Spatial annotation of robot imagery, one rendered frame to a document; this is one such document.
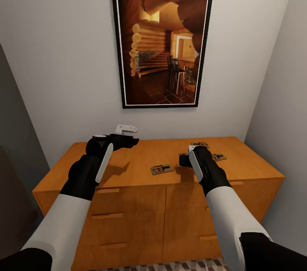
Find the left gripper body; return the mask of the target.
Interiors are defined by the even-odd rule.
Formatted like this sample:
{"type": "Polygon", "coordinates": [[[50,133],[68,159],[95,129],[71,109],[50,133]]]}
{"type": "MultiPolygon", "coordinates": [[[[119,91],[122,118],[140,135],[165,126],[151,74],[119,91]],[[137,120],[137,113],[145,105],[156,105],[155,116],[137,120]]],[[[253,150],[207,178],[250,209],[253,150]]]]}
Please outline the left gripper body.
{"type": "Polygon", "coordinates": [[[134,145],[133,144],[133,136],[122,136],[122,135],[117,135],[117,134],[110,134],[110,136],[114,136],[118,138],[119,140],[119,147],[118,149],[121,148],[132,148],[134,145]]]}

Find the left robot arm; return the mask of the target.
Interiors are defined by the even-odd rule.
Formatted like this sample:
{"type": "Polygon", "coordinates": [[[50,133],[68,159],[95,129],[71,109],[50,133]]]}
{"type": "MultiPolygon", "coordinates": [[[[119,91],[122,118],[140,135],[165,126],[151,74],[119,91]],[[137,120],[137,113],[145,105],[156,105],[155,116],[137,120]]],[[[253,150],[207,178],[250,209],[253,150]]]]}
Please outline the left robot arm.
{"type": "Polygon", "coordinates": [[[0,271],[71,271],[95,187],[112,152],[139,142],[124,132],[137,133],[137,127],[117,125],[115,134],[93,136],[37,230],[20,252],[0,260],[0,271]]]}

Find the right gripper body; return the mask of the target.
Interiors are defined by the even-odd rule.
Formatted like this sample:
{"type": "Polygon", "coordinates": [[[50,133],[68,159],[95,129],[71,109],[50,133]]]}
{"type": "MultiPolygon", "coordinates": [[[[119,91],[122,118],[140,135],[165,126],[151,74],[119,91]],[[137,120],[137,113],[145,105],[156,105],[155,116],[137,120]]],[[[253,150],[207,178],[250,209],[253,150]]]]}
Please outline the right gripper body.
{"type": "Polygon", "coordinates": [[[188,155],[180,155],[180,166],[192,167],[192,164],[189,160],[189,153],[188,155]]]}

